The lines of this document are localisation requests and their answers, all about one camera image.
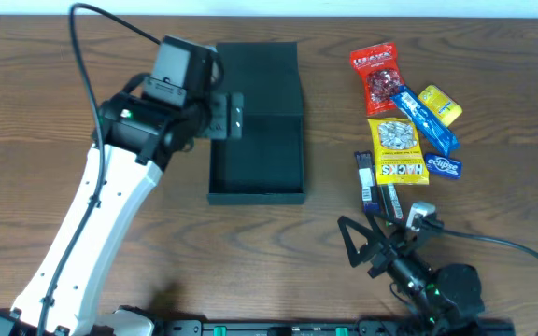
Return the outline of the red candy bag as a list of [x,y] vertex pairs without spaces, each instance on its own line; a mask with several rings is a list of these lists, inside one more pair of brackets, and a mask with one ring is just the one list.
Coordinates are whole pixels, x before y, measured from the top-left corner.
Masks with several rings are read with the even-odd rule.
[[362,80],[367,117],[396,107],[391,97],[398,94],[404,84],[397,58],[398,50],[393,42],[350,53],[350,64]]

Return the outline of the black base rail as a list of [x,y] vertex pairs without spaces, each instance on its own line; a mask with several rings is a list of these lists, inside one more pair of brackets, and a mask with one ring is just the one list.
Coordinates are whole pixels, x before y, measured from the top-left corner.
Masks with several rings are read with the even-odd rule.
[[481,321],[447,329],[410,320],[363,319],[357,322],[203,322],[195,319],[163,321],[154,336],[411,336],[411,335],[515,335],[511,323]]

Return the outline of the green gum stick pack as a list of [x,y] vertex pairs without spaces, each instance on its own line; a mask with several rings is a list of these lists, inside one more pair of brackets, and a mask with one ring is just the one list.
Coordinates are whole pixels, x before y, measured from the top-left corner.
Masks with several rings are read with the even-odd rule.
[[379,186],[382,196],[382,202],[385,206],[385,213],[389,217],[397,220],[404,218],[404,213],[398,198],[396,188],[393,184],[384,184]]

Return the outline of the blue Eclipse gum pack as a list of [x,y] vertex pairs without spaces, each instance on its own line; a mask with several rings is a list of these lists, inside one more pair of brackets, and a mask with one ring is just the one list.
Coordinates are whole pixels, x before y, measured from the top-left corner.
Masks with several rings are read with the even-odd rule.
[[424,156],[426,168],[430,173],[450,179],[460,179],[462,163],[437,154],[427,153]]

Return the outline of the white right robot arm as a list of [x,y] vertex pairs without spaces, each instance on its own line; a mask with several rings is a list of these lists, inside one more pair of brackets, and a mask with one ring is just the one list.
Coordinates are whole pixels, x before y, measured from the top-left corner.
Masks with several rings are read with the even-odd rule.
[[368,226],[349,217],[337,219],[350,265],[369,262],[368,274],[387,274],[411,301],[421,323],[434,333],[461,329],[485,310],[482,286],[475,267],[453,263],[434,269],[417,250],[443,232],[435,213],[416,215],[407,227],[383,213],[365,213]]

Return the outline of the black gift box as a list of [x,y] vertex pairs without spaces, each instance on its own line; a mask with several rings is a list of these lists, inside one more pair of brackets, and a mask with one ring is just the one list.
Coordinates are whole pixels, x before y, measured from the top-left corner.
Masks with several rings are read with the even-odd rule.
[[222,91],[244,95],[242,137],[213,141],[208,203],[305,201],[304,96],[295,42],[225,42]]

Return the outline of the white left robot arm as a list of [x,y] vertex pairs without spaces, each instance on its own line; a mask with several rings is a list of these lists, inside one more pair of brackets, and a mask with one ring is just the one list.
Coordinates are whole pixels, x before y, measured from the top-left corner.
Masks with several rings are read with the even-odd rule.
[[102,103],[95,140],[64,221],[0,335],[153,335],[162,323],[134,307],[98,312],[102,289],[136,213],[174,153],[195,138],[238,139],[244,96],[213,92],[183,105],[121,91]]

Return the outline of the dark blue gum stick pack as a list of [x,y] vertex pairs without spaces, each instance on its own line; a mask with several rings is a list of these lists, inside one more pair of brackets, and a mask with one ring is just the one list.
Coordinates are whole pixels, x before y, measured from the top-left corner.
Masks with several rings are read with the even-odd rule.
[[364,212],[379,211],[380,201],[375,182],[373,155],[370,151],[354,153],[361,183],[361,200]]

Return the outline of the yellow gum container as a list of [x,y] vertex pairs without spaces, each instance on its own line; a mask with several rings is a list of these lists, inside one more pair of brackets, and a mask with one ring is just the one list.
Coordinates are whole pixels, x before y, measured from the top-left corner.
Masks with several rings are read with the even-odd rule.
[[426,87],[418,99],[447,127],[462,114],[460,105],[435,85]]

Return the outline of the yellow Hacks candy bag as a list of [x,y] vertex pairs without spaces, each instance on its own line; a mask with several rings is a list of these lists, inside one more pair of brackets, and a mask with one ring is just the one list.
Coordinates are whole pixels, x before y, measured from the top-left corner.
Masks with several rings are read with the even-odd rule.
[[368,119],[378,185],[428,185],[418,131],[408,119]]

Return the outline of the blue snack bar wrapper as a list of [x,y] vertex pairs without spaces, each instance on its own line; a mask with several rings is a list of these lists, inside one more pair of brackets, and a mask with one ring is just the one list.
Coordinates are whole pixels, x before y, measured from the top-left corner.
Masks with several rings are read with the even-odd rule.
[[401,85],[390,99],[441,154],[448,157],[460,147],[456,135],[407,86]]

